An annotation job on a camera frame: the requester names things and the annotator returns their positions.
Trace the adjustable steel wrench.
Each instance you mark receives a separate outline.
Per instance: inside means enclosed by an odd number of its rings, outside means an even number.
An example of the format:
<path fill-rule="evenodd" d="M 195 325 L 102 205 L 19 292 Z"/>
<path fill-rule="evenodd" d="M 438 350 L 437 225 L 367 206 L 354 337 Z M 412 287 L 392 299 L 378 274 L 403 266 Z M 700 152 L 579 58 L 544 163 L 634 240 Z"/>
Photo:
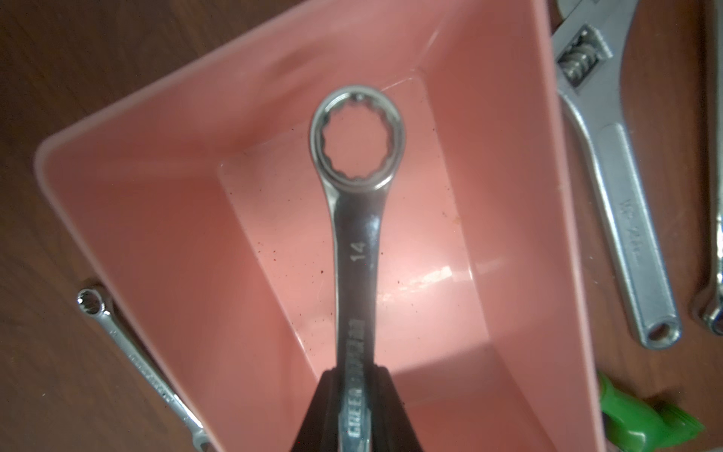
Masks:
<path fill-rule="evenodd" d="M 630 329 L 665 350 L 683 327 L 622 111 L 621 69 L 634 1 L 558 1 L 557 91 L 584 145 Z"/>

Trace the pink plastic storage box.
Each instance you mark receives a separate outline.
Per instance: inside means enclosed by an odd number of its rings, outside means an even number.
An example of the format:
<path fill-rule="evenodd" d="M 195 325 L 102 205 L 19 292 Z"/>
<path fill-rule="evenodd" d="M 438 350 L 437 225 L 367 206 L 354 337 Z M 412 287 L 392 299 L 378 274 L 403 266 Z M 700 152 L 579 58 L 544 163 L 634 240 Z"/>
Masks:
<path fill-rule="evenodd" d="M 399 108 L 376 359 L 427 451 L 601 451 L 543 1 L 307 1 L 49 137 L 44 195 L 223 451 L 286 451 L 335 361 L 309 153 L 350 84 Z"/>

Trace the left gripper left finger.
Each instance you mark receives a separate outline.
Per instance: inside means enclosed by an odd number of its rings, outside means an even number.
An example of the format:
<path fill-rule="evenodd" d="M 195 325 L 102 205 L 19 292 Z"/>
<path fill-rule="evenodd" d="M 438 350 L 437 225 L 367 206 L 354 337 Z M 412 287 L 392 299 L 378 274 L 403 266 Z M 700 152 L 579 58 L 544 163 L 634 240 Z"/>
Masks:
<path fill-rule="evenodd" d="M 322 373 L 291 452 L 337 452 L 340 412 L 338 368 Z"/>

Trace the long combination wrench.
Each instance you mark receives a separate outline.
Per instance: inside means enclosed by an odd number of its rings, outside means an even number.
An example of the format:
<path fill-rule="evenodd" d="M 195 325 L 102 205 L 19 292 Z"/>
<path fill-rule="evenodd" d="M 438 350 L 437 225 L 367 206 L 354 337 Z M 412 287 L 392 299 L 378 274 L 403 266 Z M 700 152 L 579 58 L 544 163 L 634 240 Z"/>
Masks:
<path fill-rule="evenodd" d="M 693 304 L 700 323 L 722 335 L 722 3 L 704 3 L 705 104 L 710 218 L 708 281 Z"/>

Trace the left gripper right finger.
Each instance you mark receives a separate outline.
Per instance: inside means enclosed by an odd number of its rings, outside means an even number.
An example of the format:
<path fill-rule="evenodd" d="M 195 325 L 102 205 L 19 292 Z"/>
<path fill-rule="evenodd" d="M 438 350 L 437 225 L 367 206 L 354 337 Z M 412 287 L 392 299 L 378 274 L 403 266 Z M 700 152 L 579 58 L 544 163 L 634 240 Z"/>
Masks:
<path fill-rule="evenodd" d="M 423 451 L 390 371 L 379 365 L 373 369 L 371 427 L 374 452 Z"/>

